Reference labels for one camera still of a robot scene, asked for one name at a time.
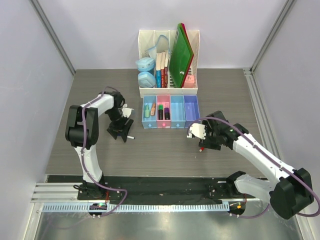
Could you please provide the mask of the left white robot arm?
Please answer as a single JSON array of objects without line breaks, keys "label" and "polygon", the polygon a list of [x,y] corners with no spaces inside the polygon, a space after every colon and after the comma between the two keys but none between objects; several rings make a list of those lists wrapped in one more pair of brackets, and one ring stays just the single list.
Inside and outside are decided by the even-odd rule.
[{"label": "left white robot arm", "polygon": [[93,100],[82,105],[71,105],[68,110],[65,139],[75,149],[82,168],[82,184],[76,185],[78,197],[100,200],[105,197],[107,186],[99,166],[96,144],[99,139],[99,117],[108,115],[110,124],[107,132],[113,139],[128,139],[134,122],[130,118],[132,109],[126,107],[126,100],[117,91],[103,91]]}]

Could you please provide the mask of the purple black highlighter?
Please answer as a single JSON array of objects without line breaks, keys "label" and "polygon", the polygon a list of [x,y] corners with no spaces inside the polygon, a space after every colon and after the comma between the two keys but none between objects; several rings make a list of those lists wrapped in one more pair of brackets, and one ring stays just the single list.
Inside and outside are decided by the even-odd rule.
[{"label": "purple black highlighter", "polygon": [[170,120],[170,109],[168,107],[164,108],[164,119]]}]

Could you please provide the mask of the orange mini highlighter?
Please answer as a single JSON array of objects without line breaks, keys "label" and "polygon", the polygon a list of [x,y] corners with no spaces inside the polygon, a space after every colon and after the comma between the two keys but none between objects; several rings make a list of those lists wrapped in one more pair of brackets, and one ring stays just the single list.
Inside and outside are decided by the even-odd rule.
[{"label": "orange mini highlighter", "polygon": [[153,102],[151,105],[150,116],[155,116],[156,114],[156,103]]}]

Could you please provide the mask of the purple drawer bin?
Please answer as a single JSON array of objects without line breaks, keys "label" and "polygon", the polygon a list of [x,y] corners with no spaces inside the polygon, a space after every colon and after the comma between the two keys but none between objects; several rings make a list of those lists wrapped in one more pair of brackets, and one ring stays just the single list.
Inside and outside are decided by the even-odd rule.
[{"label": "purple drawer bin", "polygon": [[188,128],[193,121],[200,118],[198,97],[196,95],[184,96],[185,128]]}]

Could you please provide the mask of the pink drawer bin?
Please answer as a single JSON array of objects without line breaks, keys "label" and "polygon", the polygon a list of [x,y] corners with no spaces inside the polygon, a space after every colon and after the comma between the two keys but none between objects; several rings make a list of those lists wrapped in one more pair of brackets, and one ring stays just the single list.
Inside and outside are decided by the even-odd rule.
[{"label": "pink drawer bin", "polygon": [[[163,105],[163,120],[159,120],[158,117],[158,105]],[[170,111],[170,120],[165,120],[164,110],[169,108]],[[171,127],[171,98],[169,95],[157,95],[156,96],[156,113],[157,113],[157,127],[158,128],[170,128]]]}]

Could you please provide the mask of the green black highlighter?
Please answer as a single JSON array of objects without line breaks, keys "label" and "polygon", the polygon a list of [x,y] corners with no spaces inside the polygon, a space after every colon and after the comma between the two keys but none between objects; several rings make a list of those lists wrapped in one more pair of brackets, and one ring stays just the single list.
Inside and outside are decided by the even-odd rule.
[{"label": "green black highlighter", "polygon": [[158,105],[158,119],[160,121],[164,119],[164,107],[162,104]]}]

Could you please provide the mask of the light green mini highlighter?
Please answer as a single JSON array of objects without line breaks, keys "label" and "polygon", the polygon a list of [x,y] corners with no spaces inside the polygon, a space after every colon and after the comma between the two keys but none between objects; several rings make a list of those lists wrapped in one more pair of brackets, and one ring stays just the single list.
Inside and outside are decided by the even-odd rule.
[{"label": "light green mini highlighter", "polygon": [[145,105],[144,116],[145,116],[145,118],[150,117],[150,108],[149,108],[148,104]]}]

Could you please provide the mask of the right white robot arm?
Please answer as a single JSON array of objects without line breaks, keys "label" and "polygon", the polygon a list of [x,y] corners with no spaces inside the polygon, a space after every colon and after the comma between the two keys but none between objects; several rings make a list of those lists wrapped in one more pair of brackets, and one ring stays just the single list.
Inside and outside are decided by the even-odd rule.
[{"label": "right white robot arm", "polygon": [[283,219],[300,215],[301,211],[319,201],[313,191],[310,173],[295,169],[264,148],[241,124],[229,123],[216,111],[191,124],[188,135],[199,138],[199,147],[220,150],[225,146],[251,162],[265,180],[237,171],[226,179],[226,193],[233,198],[241,194],[267,203]]}]

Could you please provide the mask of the blue drawer bin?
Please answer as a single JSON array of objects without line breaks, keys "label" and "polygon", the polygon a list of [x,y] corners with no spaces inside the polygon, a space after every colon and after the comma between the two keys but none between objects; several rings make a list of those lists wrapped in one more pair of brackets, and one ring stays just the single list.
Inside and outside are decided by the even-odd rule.
[{"label": "blue drawer bin", "polygon": [[157,105],[156,105],[155,116],[150,116],[149,118],[145,118],[145,106],[149,105],[149,110],[151,111],[151,107],[153,103],[157,103],[157,97],[155,95],[147,95],[143,97],[141,122],[144,129],[157,128]]},{"label": "blue drawer bin", "polygon": [[183,95],[170,96],[171,128],[183,129],[186,124],[185,102]]}]

